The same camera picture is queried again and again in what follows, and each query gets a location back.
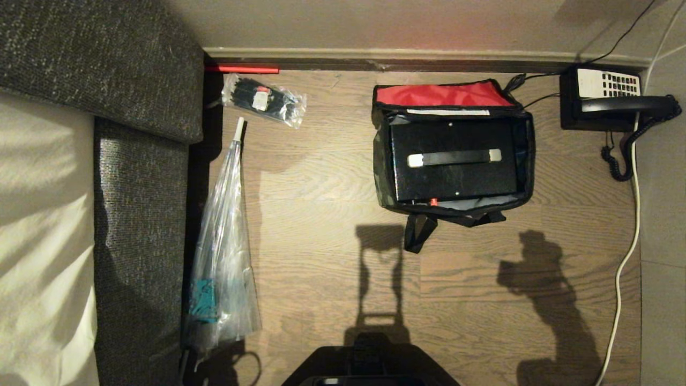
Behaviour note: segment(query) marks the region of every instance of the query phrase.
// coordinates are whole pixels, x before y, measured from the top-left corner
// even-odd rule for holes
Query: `gray couch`
[[[9,1],[0,90],[95,119],[95,353],[101,385],[172,385],[189,144],[203,52],[154,0]]]

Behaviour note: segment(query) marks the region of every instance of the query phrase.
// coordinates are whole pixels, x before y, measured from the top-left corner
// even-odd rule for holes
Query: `wooden floor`
[[[441,223],[419,255],[400,252],[405,217],[377,203],[375,84],[495,78],[505,85],[510,77],[354,71],[254,77],[308,95],[299,130],[245,115],[244,192],[263,323],[246,350],[259,357],[258,385],[280,385],[316,348],[342,345],[346,331],[379,323],[357,320],[360,259],[370,273],[364,312],[396,312],[396,280],[398,339],[407,340],[409,331],[411,343],[463,386],[593,384],[615,312],[615,269],[634,222],[629,183],[612,180],[600,158],[603,133],[561,130],[557,99],[530,107],[537,147],[531,201],[506,212],[504,223],[474,229]],[[536,78],[514,96],[526,104],[557,90],[555,77]],[[224,152],[213,162],[211,186],[238,115],[224,110]],[[605,385],[639,383],[640,275],[636,253],[624,271]],[[257,368],[255,355],[241,356],[239,384],[250,385]]]

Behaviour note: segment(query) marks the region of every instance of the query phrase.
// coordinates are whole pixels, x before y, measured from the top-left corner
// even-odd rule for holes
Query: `baseboard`
[[[564,69],[597,54],[520,51],[440,51],[430,49],[299,49],[205,47],[215,62],[278,65],[281,69],[358,71],[544,72]],[[649,58],[610,55],[602,61],[641,71]]]

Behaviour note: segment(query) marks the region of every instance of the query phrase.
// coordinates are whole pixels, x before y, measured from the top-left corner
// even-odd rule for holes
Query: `red rod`
[[[238,73],[279,73],[279,69],[269,67],[240,67],[240,66],[205,66],[205,71],[238,72]]]

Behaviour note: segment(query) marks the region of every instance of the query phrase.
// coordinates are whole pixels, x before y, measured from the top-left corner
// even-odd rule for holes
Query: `white cable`
[[[655,55],[652,57],[652,60],[650,61],[650,66],[648,67],[648,71],[646,73],[646,81],[643,83],[643,93],[646,92],[648,89],[648,83],[650,81],[650,75],[652,74],[653,67],[655,67],[655,62],[658,60],[658,55],[660,54],[660,51],[662,50],[662,46],[665,44],[665,41],[667,40],[667,36],[670,34],[670,31],[672,30],[672,27],[674,26],[674,22],[676,21],[676,17],[681,11],[681,8],[684,6],[686,3],[686,0],[682,0],[681,4],[677,7],[676,11],[672,15],[672,20],[670,21],[669,26],[665,30],[664,35],[662,35],[662,40],[660,41],[660,45],[657,48],[657,51],[655,52]],[[634,120],[634,131],[638,130],[639,128],[639,118],[640,114],[636,113],[636,118]],[[628,252],[626,252],[626,255],[624,256],[624,259],[622,259],[622,262],[619,263],[619,266],[617,267],[617,272],[615,274],[615,290],[617,291],[617,310],[615,311],[615,321],[612,325],[612,333],[610,333],[610,341],[608,342],[607,345],[607,353],[605,354],[605,362],[603,362],[602,370],[600,371],[600,375],[598,376],[598,380],[595,382],[595,386],[600,386],[600,383],[602,382],[603,378],[605,378],[605,372],[607,371],[607,367],[610,364],[610,357],[612,356],[612,346],[615,344],[615,335],[617,335],[617,327],[619,325],[619,316],[622,313],[622,291],[620,289],[619,285],[619,279],[622,277],[622,270],[624,270],[624,266],[626,265],[626,262],[629,261],[629,258],[631,255],[634,253],[634,250],[636,249],[636,244],[639,242],[639,232],[641,231],[641,190],[639,189],[639,175],[636,170],[636,142],[631,144],[631,170],[633,171],[634,177],[632,179],[633,181],[633,187],[634,187],[634,199],[636,200],[636,226],[634,228],[634,238],[631,241],[631,247],[629,247]]]
[[[667,58],[669,55],[672,55],[676,52],[681,51],[684,47],[686,47],[686,44],[680,45],[677,48],[671,49],[670,51],[665,52],[664,54],[660,55],[657,60],[663,60],[664,58]]]

